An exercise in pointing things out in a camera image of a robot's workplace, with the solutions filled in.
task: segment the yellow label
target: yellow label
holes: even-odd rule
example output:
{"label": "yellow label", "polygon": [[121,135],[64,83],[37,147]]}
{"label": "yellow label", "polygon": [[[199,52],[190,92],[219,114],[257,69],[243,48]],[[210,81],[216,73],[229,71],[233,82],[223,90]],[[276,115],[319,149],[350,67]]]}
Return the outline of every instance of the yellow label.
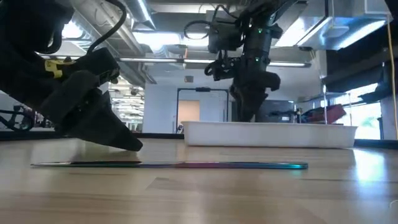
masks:
{"label": "yellow label", "polygon": [[44,67],[47,72],[54,73],[54,78],[62,77],[62,70],[58,68],[58,65],[72,65],[75,62],[64,62],[62,60],[46,60],[44,62]]}

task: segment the white plastic bin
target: white plastic bin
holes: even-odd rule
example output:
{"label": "white plastic bin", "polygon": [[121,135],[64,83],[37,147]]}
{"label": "white plastic bin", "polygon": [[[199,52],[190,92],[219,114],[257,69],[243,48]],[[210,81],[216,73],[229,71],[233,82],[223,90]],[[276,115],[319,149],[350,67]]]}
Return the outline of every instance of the white plastic bin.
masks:
{"label": "white plastic bin", "polygon": [[182,124],[189,146],[349,148],[354,146],[357,129],[324,124],[197,121]]}

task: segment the wooden surface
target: wooden surface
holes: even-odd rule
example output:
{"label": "wooden surface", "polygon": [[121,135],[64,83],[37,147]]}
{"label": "wooden surface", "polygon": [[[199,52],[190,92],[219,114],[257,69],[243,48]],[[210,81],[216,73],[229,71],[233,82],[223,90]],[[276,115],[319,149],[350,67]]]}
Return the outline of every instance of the wooden surface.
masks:
{"label": "wooden surface", "polygon": [[[32,162],[302,161],[309,170],[31,168]],[[0,223],[398,223],[398,151],[0,143]]]}

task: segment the red object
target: red object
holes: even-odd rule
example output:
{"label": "red object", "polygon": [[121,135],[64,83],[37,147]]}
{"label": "red object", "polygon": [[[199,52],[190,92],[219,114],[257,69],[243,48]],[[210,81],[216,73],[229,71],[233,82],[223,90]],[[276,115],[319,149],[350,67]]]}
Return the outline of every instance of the red object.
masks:
{"label": "red object", "polygon": [[[333,124],[343,116],[345,116],[347,113],[343,108],[343,105],[333,105],[333,106],[328,106],[326,108],[327,110],[327,118],[328,118],[328,124]],[[325,120],[325,109],[324,108],[317,108],[314,110],[310,110],[304,114],[306,116],[306,120],[308,123],[317,123],[320,121]]]}

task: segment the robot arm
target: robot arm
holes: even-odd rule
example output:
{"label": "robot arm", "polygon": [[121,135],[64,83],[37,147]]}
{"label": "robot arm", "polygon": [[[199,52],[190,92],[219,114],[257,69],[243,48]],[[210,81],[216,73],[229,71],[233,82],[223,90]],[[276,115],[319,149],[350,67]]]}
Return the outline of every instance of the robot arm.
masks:
{"label": "robot arm", "polygon": [[114,115],[109,93],[100,85],[119,76],[119,66],[106,48],[95,50],[115,33],[121,20],[72,62],[44,60],[36,52],[55,53],[62,30],[74,13],[67,1],[3,0],[0,2],[0,90],[51,120],[57,131],[86,141],[138,151],[142,143]]}
{"label": "robot arm", "polygon": [[[239,17],[230,15],[232,19],[228,20],[214,16],[213,21],[208,23],[209,51],[218,54],[218,60],[206,67],[205,74],[212,75],[215,81],[233,78],[229,91],[238,104],[238,119],[241,122],[249,122],[257,113],[268,97],[267,88],[276,91],[280,87],[279,76],[266,71],[271,62],[269,51],[272,39],[279,39],[283,33],[276,21],[296,2],[254,1]],[[193,21],[185,30],[201,22],[205,23]],[[229,50],[237,50],[242,45],[242,56],[228,57]]]}

